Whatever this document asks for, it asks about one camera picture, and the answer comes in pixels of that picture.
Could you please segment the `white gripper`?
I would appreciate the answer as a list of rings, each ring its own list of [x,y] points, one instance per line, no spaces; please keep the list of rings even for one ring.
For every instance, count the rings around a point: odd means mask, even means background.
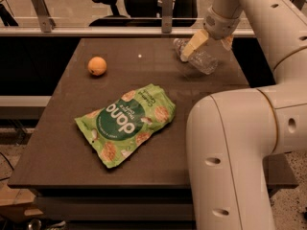
[[[203,19],[204,29],[194,33],[187,42],[180,54],[180,59],[187,62],[188,59],[209,39],[209,36],[219,40],[223,39],[224,48],[228,51],[232,49],[234,36],[232,35],[240,22],[240,18],[225,18],[214,12],[213,7],[209,7]]]

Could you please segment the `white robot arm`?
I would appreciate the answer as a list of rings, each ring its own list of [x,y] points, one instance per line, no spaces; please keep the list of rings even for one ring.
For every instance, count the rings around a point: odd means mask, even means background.
[[[247,16],[275,83],[211,94],[190,111],[186,148],[198,230],[275,230],[263,160],[307,146],[307,21],[289,0],[214,0],[214,39]]]

